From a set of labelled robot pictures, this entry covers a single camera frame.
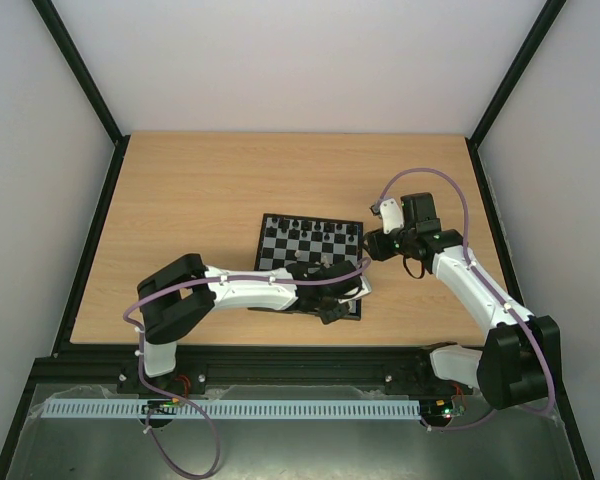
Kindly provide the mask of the black white chess board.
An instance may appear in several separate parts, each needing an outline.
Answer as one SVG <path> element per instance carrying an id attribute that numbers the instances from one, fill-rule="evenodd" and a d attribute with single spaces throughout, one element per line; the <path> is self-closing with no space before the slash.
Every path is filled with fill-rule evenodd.
<path id="1" fill-rule="evenodd" d="M 299 263 L 311 273 L 321 265 L 362 258 L 363 223 L 297 215 L 265 213 L 261 222 L 254 269 L 273 270 Z"/>

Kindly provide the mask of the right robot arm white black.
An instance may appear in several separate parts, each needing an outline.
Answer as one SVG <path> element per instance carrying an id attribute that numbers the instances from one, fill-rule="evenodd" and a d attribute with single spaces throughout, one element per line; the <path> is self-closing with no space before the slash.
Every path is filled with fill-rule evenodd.
<path id="1" fill-rule="evenodd" d="M 396 256 L 420 263 L 423 274 L 441 281 L 461 302 L 485 336 L 480 350 L 440 344 L 416 367 L 416 379 L 435 392 L 449 381 L 478 389 L 496 410 L 545 399 L 556 400 L 560 374 L 560 331 L 549 316 L 522 306 L 477 261 L 466 239 L 445 230 L 429 193 L 385 198 L 371 206 L 382 225 L 365 236 L 369 256 Z"/>

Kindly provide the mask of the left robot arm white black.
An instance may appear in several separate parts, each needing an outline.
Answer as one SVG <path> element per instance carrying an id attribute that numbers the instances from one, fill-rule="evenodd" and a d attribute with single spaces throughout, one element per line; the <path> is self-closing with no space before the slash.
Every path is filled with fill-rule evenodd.
<path id="1" fill-rule="evenodd" d="M 325 325 L 349 315 L 350 304 L 371 293 L 363 275 L 370 264 L 344 260 L 325 266 L 293 262 L 268 271 L 231 271 L 203 263 L 186 254 L 137 286 L 143 335 L 140 356 L 149 378 L 170 374 L 176 367 L 177 343 L 212 313 L 255 309 L 306 313 Z"/>

